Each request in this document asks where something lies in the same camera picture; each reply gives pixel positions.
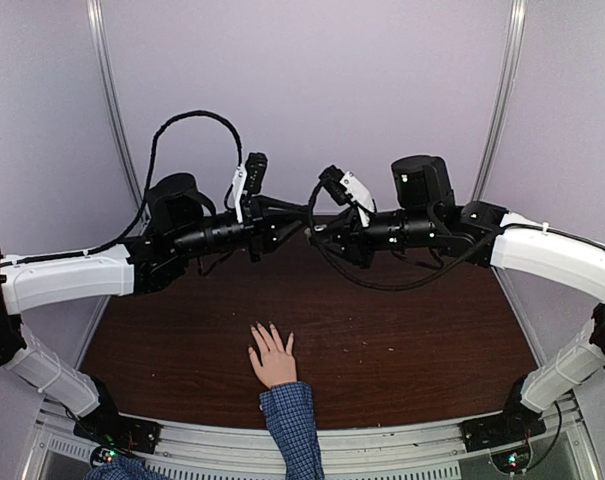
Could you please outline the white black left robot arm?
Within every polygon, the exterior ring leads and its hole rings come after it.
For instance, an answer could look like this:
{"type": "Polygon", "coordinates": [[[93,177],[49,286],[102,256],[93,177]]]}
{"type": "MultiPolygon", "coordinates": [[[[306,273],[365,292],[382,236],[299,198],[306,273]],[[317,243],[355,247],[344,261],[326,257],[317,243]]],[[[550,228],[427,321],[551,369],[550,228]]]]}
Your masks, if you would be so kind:
{"type": "Polygon", "coordinates": [[[304,206],[252,191],[232,212],[219,213],[193,175],[172,174],[145,200],[151,218],[139,236],[106,249],[34,257],[0,249],[0,368],[14,371],[57,399],[105,444],[126,433],[124,419],[98,380],[70,367],[37,340],[21,315],[70,300],[155,293],[182,276],[190,260],[247,249],[252,260],[271,253],[305,221],[304,206]]]}

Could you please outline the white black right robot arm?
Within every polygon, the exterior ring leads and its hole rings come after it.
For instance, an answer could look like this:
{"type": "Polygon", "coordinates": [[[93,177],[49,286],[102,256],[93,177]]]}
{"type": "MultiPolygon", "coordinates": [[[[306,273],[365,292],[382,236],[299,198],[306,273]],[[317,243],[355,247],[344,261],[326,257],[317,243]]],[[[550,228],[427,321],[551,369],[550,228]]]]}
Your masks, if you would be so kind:
{"type": "Polygon", "coordinates": [[[550,361],[517,381],[495,419],[501,440],[517,440],[554,401],[605,368],[605,244],[536,223],[498,205],[460,206],[443,158],[414,155],[392,163],[399,207],[379,211],[369,190],[350,172],[330,166],[309,203],[326,191],[343,212],[324,226],[309,223],[311,243],[345,279],[364,288],[400,292],[419,288],[468,262],[544,278],[588,294],[597,304],[580,332],[550,361]],[[379,251],[428,249],[450,263],[408,284],[383,285],[349,273],[368,268],[379,251]]]}

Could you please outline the mannequin hand with painted nails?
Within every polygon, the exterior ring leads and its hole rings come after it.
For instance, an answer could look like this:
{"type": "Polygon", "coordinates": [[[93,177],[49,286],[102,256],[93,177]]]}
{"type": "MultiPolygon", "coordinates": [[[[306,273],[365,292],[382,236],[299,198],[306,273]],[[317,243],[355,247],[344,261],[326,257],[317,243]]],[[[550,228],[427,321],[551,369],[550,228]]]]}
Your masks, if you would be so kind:
{"type": "Polygon", "coordinates": [[[286,341],[275,324],[265,327],[261,323],[251,326],[251,335],[256,347],[248,347],[251,366],[263,386],[272,389],[298,381],[297,365],[293,354],[294,333],[286,341]]]}

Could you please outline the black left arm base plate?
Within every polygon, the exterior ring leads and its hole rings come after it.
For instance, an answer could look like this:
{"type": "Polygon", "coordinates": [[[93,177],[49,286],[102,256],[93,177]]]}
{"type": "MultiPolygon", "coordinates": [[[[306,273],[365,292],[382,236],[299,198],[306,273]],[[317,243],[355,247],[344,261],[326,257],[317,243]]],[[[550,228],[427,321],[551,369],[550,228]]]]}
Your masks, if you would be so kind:
{"type": "Polygon", "coordinates": [[[75,423],[73,433],[103,447],[126,454],[153,454],[161,426],[157,422],[132,417],[118,417],[114,422],[90,425],[85,419],[75,423]]]}

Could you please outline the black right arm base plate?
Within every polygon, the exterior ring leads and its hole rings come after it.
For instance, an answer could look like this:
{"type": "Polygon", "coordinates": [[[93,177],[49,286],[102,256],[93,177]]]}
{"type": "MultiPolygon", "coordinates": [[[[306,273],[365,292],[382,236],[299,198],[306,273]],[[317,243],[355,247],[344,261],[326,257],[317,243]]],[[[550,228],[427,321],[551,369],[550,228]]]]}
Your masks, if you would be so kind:
{"type": "Polygon", "coordinates": [[[466,451],[476,452],[523,442],[545,433],[546,425],[540,417],[502,412],[463,421],[460,430],[466,451]]]}

